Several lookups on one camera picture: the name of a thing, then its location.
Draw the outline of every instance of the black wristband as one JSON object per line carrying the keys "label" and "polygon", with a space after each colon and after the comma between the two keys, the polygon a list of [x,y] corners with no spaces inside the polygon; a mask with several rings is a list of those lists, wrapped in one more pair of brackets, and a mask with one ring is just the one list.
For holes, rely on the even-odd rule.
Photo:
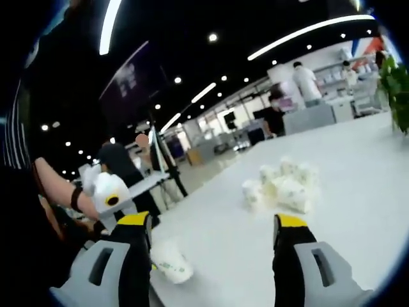
{"label": "black wristband", "polygon": [[73,208],[75,211],[80,212],[80,213],[82,213],[82,211],[78,209],[78,197],[81,194],[81,192],[82,192],[82,188],[76,187],[71,195],[71,208]]}

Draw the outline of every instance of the white tabletop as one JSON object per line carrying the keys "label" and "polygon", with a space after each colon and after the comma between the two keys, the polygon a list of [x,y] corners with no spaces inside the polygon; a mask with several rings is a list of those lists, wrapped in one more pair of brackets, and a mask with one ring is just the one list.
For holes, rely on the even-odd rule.
{"label": "white tabletop", "polygon": [[241,186],[283,155],[320,171],[322,200],[304,216],[317,240],[350,263],[362,288],[382,284],[409,234],[409,144],[392,135],[389,113],[259,143],[163,214],[154,242],[176,237],[195,268],[182,285],[152,274],[166,307],[274,305],[272,217],[278,210],[252,215]]}
{"label": "white tabletop", "polygon": [[129,188],[132,198],[142,194],[143,192],[149,191],[162,180],[168,179],[169,176],[169,173],[162,173],[160,171],[152,172],[152,174],[145,177],[142,181]]}

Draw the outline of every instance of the potted plant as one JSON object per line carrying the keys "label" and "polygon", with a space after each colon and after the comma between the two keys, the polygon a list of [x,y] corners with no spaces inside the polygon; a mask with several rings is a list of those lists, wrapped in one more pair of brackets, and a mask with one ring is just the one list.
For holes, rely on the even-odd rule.
{"label": "potted plant", "polygon": [[381,89],[386,93],[392,113],[393,127],[404,135],[409,132],[409,75],[404,65],[396,65],[392,56],[382,63]]}

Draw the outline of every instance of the black ceiling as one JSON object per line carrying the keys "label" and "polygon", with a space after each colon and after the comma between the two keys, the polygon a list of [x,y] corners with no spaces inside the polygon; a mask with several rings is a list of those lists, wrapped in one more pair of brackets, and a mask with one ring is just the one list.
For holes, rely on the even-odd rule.
{"label": "black ceiling", "polygon": [[[276,59],[279,63],[341,42],[341,33],[351,40],[367,36],[366,30],[376,34],[375,22],[348,22],[308,33],[285,43],[254,61],[247,57],[274,40],[298,29],[336,16],[325,0],[122,0],[112,33],[108,55],[98,55],[98,44],[108,0],[93,1],[78,16],[68,19],[40,41],[40,52],[27,72],[27,87],[31,95],[34,120],[31,130],[39,137],[44,154],[58,171],[77,171],[95,156],[106,127],[98,105],[98,97],[115,71],[140,46],[149,40],[156,50],[169,84],[155,97],[159,110],[152,108],[156,125],[161,128],[177,112],[190,105],[192,98],[211,82],[215,90],[200,103],[191,105],[181,121],[202,113],[245,86],[266,76]],[[356,13],[348,0],[340,0],[340,13]],[[208,35],[217,33],[215,43]],[[313,49],[308,51],[306,45]],[[228,80],[221,82],[226,75]],[[180,76],[179,85],[173,79]],[[146,108],[141,110],[146,119]],[[58,128],[40,130],[46,123]],[[134,139],[134,129],[116,131],[116,138],[124,143]],[[77,176],[65,175],[67,178]]]}

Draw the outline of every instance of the person in white shirt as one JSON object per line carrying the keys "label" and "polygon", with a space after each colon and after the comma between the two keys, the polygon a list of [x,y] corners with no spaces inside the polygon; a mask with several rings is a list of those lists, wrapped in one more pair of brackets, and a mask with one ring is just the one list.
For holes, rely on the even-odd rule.
{"label": "person in white shirt", "polygon": [[302,66],[301,62],[294,63],[293,80],[304,98],[306,107],[318,106],[322,103],[322,94],[318,88],[316,77],[312,70]]}
{"label": "person in white shirt", "polygon": [[358,75],[352,69],[351,64],[350,64],[349,61],[343,61],[342,77],[346,81],[346,83],[348,85],[348,90],[350,90],[350,91],[358,83]]}

